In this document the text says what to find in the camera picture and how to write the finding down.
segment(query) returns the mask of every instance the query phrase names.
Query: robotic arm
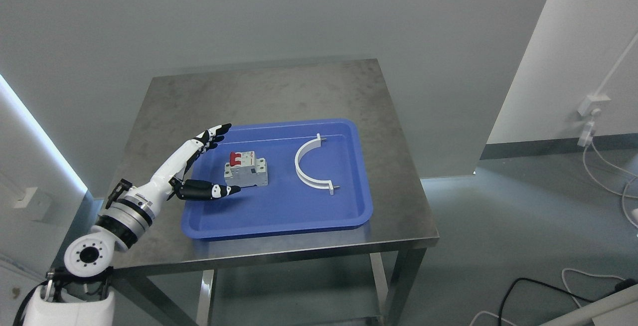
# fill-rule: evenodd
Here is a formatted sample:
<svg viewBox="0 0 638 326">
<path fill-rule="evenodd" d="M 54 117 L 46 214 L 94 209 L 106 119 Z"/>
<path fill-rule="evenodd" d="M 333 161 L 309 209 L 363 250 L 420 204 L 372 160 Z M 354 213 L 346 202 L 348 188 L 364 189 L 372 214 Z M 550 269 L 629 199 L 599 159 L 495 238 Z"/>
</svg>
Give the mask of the robotic arm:
<svg viewBox="0 0 638 326">
<path fill-rule="evenodd" d="M 110 265 L 114 251 L 127 251 L 153 225 L 162 203 L 179 199 L 210 200 L 235 194 L 238 186 L 224 186 L 203 180 L 186 180 L 184 174 L 201 154 L 217 147 L 231 124 L 203 131 L 187 140 L 140 187 L 122 179 L 111 192 L 105 210 L 91 227 L 92 233 L 78 238 L 66 249 L 64 265 L 71 274 L 89 278 Z"/>
<path fill-rule="evenodd" d="M 179 199 L 214 200 L 241 190 L 204 180 L 186 180 L 185 173 L 201 154 L 217 147 L 230 129 L 223 124 L 203 131 L 187 140 L 151 176 L 135 187 L 122 179 L 107 199 L 107 204 L 91 233 L 71 243 L 64 254 L 64 267 L 52 269 L 47 281 L 25 297 L 13 322 L 25 325 L 94 325 L 109 326 L 113 320 L 114 294 L 109 294 L 109 280 L 114 251 L 127 251 L 153 225 L 162 203 L 176 195 Z M 84 285 L 83 296 L 98 296 L 89 303 L 69 303 L 70 294 L 62 297 L 62 288 L 75 283 Z M 88 285 L 99 284 L 90 292 Z"/>
</svg>

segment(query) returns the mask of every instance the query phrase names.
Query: metal table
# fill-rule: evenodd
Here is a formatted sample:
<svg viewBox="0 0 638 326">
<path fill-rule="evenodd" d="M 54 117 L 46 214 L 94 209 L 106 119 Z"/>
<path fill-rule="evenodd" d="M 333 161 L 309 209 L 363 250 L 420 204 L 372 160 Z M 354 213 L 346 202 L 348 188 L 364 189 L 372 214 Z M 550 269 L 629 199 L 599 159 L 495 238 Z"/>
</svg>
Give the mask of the metal table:
<svg viewBox="0 0 638 326">
<path fill-rule="evenodd" d="M 114 257 L 116 290 L 162 324 L 205 325 L 217 269 L 369 254 L 382 315 L 360 321 L 397 324 L 426 248 L 439 235 L 377 60 L 154 78 L 112 185 L 121 177 L 145 183 L 185 140 L 217 124 L 326 118 L 350 119 L 358 127 L 374 205 L 367 223 L 204 242 L 182 233 L 184 202 L 174 197 L 141 240 Z M 399 251 L 389 283 L 380 256 L 385 251 Z M 148 278 L 190 271 L 203 272 L 196 320 Z"/>
</svg>

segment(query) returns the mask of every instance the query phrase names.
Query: floor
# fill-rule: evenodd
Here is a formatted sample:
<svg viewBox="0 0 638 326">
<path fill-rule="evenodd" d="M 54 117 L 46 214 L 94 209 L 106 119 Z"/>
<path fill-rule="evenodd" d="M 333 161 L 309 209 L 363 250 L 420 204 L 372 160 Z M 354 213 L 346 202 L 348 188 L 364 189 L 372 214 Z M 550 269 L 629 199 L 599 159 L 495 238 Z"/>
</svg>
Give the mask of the floor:
<svg viewBox="0 0 638 326">
<path fill-rule="evenodd" d="M 638 150 L 608 151 L 613 163 L 638 171 Z M 622 190 L 626 177 L 609 173 L 595 154 L 588 165 L 599 180 Z M 481 310 L 496 313 L 513 279 L 561 286 L 561 269 L 638 276 L 638 230 L 620 210 L 620 197 L 585 174 L 581 154 L 480 161 L 475 176 L 422 181 L 441 239 L 426 253 L 401 324 L 467 325 Z M 638 182 L 631 190 L 638 194 Z M 638 207 L 629 199 L 628 205 Z M 383 255 L 387 267 L 393 255 Z M 153 278 L 194 316 L 200 274 Z M 596 298 L 615 282 L 569 275 L 572 291 Z M 504 317 L 537 325 L 574 310 L 568 296 L 518 285 Z M 312 324 L 378 312 L 365 256 L 223 270 L 214 305 L 215 325 Z M 115 326 L 157 325 L 119 297 Z M 495 325 L 481 316 L 475 326 Z"/>
</svg>

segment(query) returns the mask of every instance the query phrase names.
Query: blue plastic tray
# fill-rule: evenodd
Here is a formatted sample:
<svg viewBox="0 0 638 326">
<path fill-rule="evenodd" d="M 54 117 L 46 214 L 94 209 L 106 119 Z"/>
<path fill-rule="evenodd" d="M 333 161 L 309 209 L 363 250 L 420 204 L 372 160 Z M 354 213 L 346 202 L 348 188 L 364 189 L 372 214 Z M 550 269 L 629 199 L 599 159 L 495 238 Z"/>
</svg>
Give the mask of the blue plastic tray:
<svg viewBox="0 0 638 326">
<path fill-rule="evenodd" d="M 295 153 L 317 133 L 326 141 L 309 151 L 300 167 L 316 179 L 339 185 L 305 185 L 295 172 Z M 268 186 L 242 188 L 215 201 L 187 201 L 182 231 L 191 238 L 239 238 L 325 229 L 356 228 L 372 216 L 357 127 L 347 119 L 233 126 L 216 149 L 193 165 L 192 179 L 224 183 L 231 152 L 255 151 L 268 163 Z"/>
</svg>

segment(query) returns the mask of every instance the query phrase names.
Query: power outlet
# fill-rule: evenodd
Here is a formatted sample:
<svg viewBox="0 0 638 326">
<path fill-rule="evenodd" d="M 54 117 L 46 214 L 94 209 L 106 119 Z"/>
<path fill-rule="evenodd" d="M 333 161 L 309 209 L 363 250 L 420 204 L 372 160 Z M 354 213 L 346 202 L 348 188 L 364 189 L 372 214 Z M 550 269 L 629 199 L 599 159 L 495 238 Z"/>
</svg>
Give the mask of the power outlet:
<svg viewBox="0 0 638 326">
<path fill-rule="evenodd" d="M 581 102 L 581 105 L 578 106 L 578 113 L 581 117 L 588 117 L 592 115 L 593 110 L 603 109 L 609 101 L 611 101 L 611 99 L 609 99 L 609 97 L 604 93 L 597 94 L 595 96 L 588 94 L 588 96 Z"/>
</svg>

